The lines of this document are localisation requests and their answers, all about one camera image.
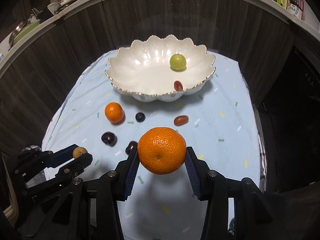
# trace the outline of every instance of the dark cherry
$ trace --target dark cherry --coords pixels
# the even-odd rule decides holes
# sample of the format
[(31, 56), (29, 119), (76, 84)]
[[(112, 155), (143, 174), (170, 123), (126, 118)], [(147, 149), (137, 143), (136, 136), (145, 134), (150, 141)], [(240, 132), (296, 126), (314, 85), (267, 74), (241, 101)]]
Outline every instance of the dark cherry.
[(137, 122), (143, 122), (146, 119), (146, 116), (144, 115), (144, 113), (137, 113), (136, 114), (136, 120)]
[(117, 141), (117, 137), (114, 133), (112, 132), (105, 132), (104, 134), (102, 134), (101, 136), (101, 140), (109, 146), (113, 146), (116, 144)]
[(133, 147), (138, 147), (138, 143), (135, 141), (131, 141), (128, 147), (125, 149), (125, 153), (129, 155)]

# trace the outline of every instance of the label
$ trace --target label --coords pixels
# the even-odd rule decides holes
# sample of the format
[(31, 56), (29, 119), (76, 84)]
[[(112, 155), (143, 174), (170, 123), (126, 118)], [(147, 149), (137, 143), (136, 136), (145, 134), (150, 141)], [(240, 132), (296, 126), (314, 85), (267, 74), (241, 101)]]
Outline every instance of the label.
[(293, 14), (294, 16), (296, 16), (299, 19), (301, 19), (302, 11), (298, 6), (296, 6), (296, 5), (292, 4), (292, 3), (289, 3), (288, 4), (288, 11), (291, 14)]

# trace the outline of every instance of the white scalloped bowl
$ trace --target white scalloped bowl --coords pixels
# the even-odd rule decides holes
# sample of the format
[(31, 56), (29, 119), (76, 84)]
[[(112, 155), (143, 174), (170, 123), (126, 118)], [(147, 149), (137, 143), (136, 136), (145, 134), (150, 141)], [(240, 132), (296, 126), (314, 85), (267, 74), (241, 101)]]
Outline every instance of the white scalloped bowl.
[[(169, 60), (177, 53), (186, 58), (184, 71), (170, 68)], [(105, 73), (123, 95), (142, 102), (172, 102), (198, 92), (212, 77), (214, 60), (214, 55), (207, 55), (206, 46), (196, 46), (190, 38), (180, 41), (173, 35), (164, 39), (150, 36), (147, 41), (133, 41), (129, 48), (119, 48), (117, 57), (109, 58), (110, 69)], [(175, 91), (176, 80), (183, 91)]]

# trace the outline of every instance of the mandarin orange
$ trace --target mandarin orange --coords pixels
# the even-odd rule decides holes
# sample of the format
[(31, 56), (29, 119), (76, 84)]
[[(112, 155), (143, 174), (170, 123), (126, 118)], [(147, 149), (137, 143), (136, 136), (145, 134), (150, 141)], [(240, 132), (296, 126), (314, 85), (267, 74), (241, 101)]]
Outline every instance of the mandarin orange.
[(106, 118), (113, 124), (121, 122), (124, 117), (124, 111), (121, 105), (115, 102), (107, 104), (106, 108), (104, 109), (104, 114), (106, 115)]
[(156, 127), (147, 131), (138, 142), (141, 164), (152, 173), (169, 174), (184, 163), (186, 141), (175, 130)]

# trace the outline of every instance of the table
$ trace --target table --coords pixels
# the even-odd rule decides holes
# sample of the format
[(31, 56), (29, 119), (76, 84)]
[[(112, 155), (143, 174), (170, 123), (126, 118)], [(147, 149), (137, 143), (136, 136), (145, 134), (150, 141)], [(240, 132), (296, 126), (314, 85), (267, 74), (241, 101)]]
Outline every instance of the table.
[[(130, 141), (138, 141), (153, 127), (165, 126), (178, 130), (187, 146), (192, 146), (211, 169), (226, 178), (250, 177), (259, 185), (258, 131), (236, 61), (215, 53), (215, 75), (198, 93), (171, 103), (142, 103), (120, 95), (105, 76), (108, 58), (116, 53), (114, 50), (102, 55), (81, 74), (54, 115), (43, 139), (43, 150), (56, 152), (74, 143), (85, 147), (93, 161), (80, 177), (97, 179), (127, 158), (124, 150)], [(121, 125), (112, 125), (106, 119), (104, 108), (109, 102), (123, 107), (126, 119)], [(137, 112), (146, 115), (144, 122), (136, 122)], [(188, 115), (189, 122), (174, 126), (173, 119), (178, 115)], [(101, 141), (107, 131), (118, 138), (114, 147)], [(46, 179), (53, 178), (58, 169), (45, 169)], [(206, 205), (194, 197), (184, 165), (168, 175), (152, 174), (140, 165), (132, 195), (118, 203), (124, 239), (200, 239)], [(230, 199), (229, 221), (233, 216)]]

